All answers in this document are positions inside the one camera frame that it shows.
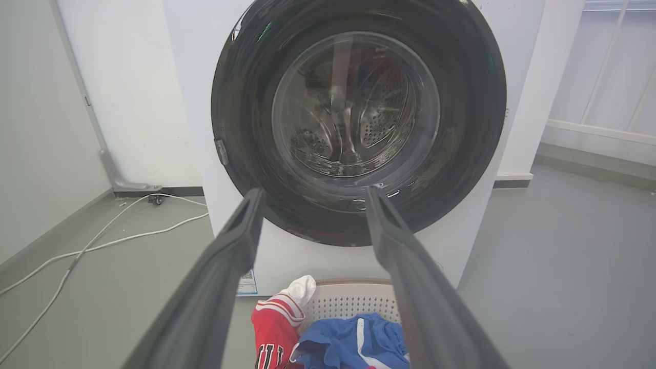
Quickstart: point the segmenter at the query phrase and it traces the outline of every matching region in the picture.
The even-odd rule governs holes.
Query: laundry basket
[[[401,322],[392,282],[384,279],[317,281],[317,290],[305,307],[299,334],[319,319],[349,319],[358,314],[378,313],[390,322]]]

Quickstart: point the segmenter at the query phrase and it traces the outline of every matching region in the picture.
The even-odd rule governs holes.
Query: white cable
[[[39,320],[41,320],[41,318],[43,317],[43,315],[45,315],[45,313],[48,311],[48,309],[50,309],[50,306],[52,306],[52,303],[54,303],[54,300],[57,298],[57,296],[59,296],[59,293],[62,291],[62,287],[64,287],[64,282],[65,282],[66,279],[68,278],[68,275],[69,275],[69,274],[71,274],[71,269],[68,269],[68,270],[66,271],[66,274],[64,274],[64,277],[62,278],[62,281],[59,282],[59,287],[57,288],[57,292],[54,293],[54,296],[52,297],[52,299],[50,300],[50,302],[48,303],[48,305],[46,305],[45,309],[43,309],[43,311],[41,311],[41,314],[39,314],[39,316],[37,316],[37,318],[32,322],[32,324],[30,324],[30,327],[28,328],[28,330],[26,330],[25,333],[23,333],[23,335],[20,336],[20,338],[18,339],[18,341],[16,341],[16,343],[14,343],[14,345],[9,349],[9,351],[7,351],[7,353],[5,353],[5,354],[0,358],[0,365],[2,365],[2,363],[5,361],[5,359],[6,359],[7,357],[9,357],[9,355],[10,355],[10,354],[11,354],[11,353],[12,353],[12,352],[18,347],[18,345],[19,345],[21,342],[23,342],[23,339],[25,339],[25,337],[28,336],[28,334],[32,331],[32,329],[34,328],[34,326],[37,325],[37,323],[39,322]]]
[[[202,203],[200,203],[200,202],[195,202],[195,201],[192,201],[192,200],[189,200],[189,199],[185,199],[185,198],[181,198],[181,197],[178,197],[178,196],[173,196],[173,195],[168,195],[168,194],[159,194],[159,195],[166,196],[166,197],[171,197],[171,198],[179,198],[179,199],[181,199],[181,200],[185,200],[185,201],[188,201],[188,202],[192,202],[192,203],[194,203],[194,204],[198,204],[198,205],[202,205],[202,206],[207,206],[207,205],[202,204]],[[37,325],[37,323],[39,322],[39,320],[41,320],[41,318],[43,317],[43,315],[45,315],[45,313],[48,311],[48,309],[50,309],[50,306],[52,306],[52,304],[54,303],[54,300],[59,296],[59,293],[62,291],[62,288],[64,287],[64,283],[65,283],[66,279],[67,279],[68,276],[71,274],[71,271],[73,270],[73,268],[75,268],[77,262],[80,260],[81,256],[82,256],[84,253],[87,253],[87,252],[90,252],[90,251],[99,250],[99,249],[102,249],[102,248],[106,248],[106,247],[108,247],[108,246],[116,245],[116,244],[118,244],[118,243],[120,243],[120,242],[124,242],[124,241],[127,241],[127,240],[132,240],[133,238],[138,238],[138,237],[143,237],[143,236],[149,236],[149,235],[152,235],[152,234],[158,234],[158,233],[168,232],[168,231],[170,231],[170,230],[172,230],[172,229],[174,229],[174,228],[177,228],[177,227],[179,227],[179,226],[181,226],[181,225],[183,225],[183,224],[185,224],[185,223],[189,223],[190,221],[195,221],[196,219],[200,219],[200,218],[202,218],[202,217],[206,217],[206,216],[208,215],[208,213],[205,213],[205,214],[203,214],[203,215],[199,215],[199,216],[197,216],[197,217],[192,217],[192,218],[186,219],[186,220],[184,220],[184,221],[182,221],[182,222],[180,222],[180,223],[178,223],[178,224],[176,224],[176,225],[174,225],[174,226],[171,226],[171,227],[169,227],[169,228],[166,228],[166,229],[155,230],[155,231],[153,231],[153,232],[147,232],[147,233],[142,233],[142,234],[135,234],[134,236],[129,236],[129,237],[122,238],[122,239],[120,239],[120,240],[116,240],[116,241],[108,242],[107,244],[102,244],[102,245],[97,246],[97,247],[95,247],[95,248],[89,248],[89,246],[91,246],[91,244],[93,244],[93,242],[94,242],[94,241],[95,241],[95,240],[96,240],[96,239],[97,239],[97,238],[98,238],[98,237],[99,237],[99,236],[100,236],[100,235],[101,235],[101,234],[107,229],[107,227],[109,227],[109,226],[110,226],[110,225],[111,225],[111,224],[112,224],[112,223],[113,223],[118,217],[120,217],[124,212],[126,212],[126,211],[127,211],[129,208],[131,208],[133,205],[135,205],[136,203],[138,203],[139,201],[141,201],[141,200],[143,200],[144,198],[147,198],[147,197],[148,197],[148,196],[144,196],[144,197],[142,197],[142,198],[139,198],[137,201],[131,203],[128,207],[126,207],[123,211],[121,211],[121,212],[119,213],[119,215],[116,215],[116,216],[115,216],[115,217],[114,217],[109,223],[107,223],[107,225],[106,225],[105,227],[103,227],[103,228],[100,230],[100,232],[98,232],[98,234],[96,234],[96,236],[95,236],[95,237],[94,237],[94,238],[93,238],[93,239],[92,239],[92,240],[91,240],[91,241],[90,241],[90,242],[89,242],[89,243],[88,243],[88,244],[87,244],[82,250],[80,250],[80,251],[75,251],[75,252],[71,252],[71,253],[67,253],[67,254],[64,254],[64,255],[59,255],[59,256],[56,256],[56,257],[53,257],[52,259],[50,259],[50,260],[46,261],[45,263],[43,263],[40,267],[36,268],[33,272],[29,273],[29,274],[28,274],[27,276],[25,276],[23,279],[19,280],[18,282],[14,283],[13,285],[9,286],[8,288],[5,288],[4,290],[1,290],[1,291],[0,291],[0,295],[2,295],[3,293],[5,293],[5,292],[7,292],[7,291],[9,291],[9,290],[11,290],[11,289],[13,289],[14,287],[18,286],[19,284],[25,282],[27,279],[29,279],[29,278],[32,277],[33,275],[37,274],[41,269],[45,268],[47,265],[49,265],[49,264],[51,264],[51,263],[53,263],[53,262],[55,262],[55,261],[57,261],[57,260],[63,259],[63,258],[65,258],[65,257],[69,257],[69,256],[77,255],[77,256],[75,257],[75,259],[73,260],[73,262],[71,263],[70,267],[68,267],[68,270],[66,270],[66,273],[64,274],[64,277],[62,278],[62,281],[59,283],[59,287],[57,288],[57,291],[54,293],[54,296],[52,297],[52,299],[50,300],[50,302],[48,303],[48,305],[46,305],[45,309],[43,309],[43,311],[41,311],[41,314],[39,314],[39,316],[37,316],[37,318],[32,322],[32,324],[30,324],[30,327],[28,327],[28,329],[25,331],[25,333],[23,333],[23,335],[20,336],[20,338],[18,339],[18,341],[16,341],[16,343],[14,343],[14,345],[13,345],[13,346],[12,346],[12,347],[11,347],[11,348],[10,348],[10,349],[9,349],[9,350],[8,350],[8,351],[7,351],[7,352],[6,352],[6,353],[0,358],[0,365],[2,365],[2,363],[5,361],[5,359],[7,359],[7,357],[9,357],[9,355],[10,355],[10,354],[11,354],[11,353],[12,353],[12,352],[18,347],[18,345],[19,345],[21,342],[23,342],[23,340],[25,339],[25,337],[27,337],[28,334],[32,331],[32,329],[34,329],[34,326]]]

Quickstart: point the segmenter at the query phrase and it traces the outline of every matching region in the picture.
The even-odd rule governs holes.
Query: front-loading washing machine
[[[543,0],[164,4],[214,231],[246,191],[268,193],[240,294],[303,274],[388,278],[370,246],[370,185],[458,285]]]

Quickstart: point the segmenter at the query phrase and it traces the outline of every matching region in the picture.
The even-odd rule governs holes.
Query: black baseboard
[[[163,187],[160,191],[120,191],[114,192],[114,196],[118,198],[140,198],[147,194],[167,194],[172,196],[190,197],[190,196],[204,196],[203,187]]]
[[[517,179],[512,181],[495,181],[492,188],[527,188],[530,179]]]

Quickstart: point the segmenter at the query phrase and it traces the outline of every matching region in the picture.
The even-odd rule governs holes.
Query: white cloth
[[[317,290],[317,282],[310,275],[302,276],[293,280],[289,287],[280,291],[280,293],[288,295],[298,306],[303,309],[310,302],[312,295]]]

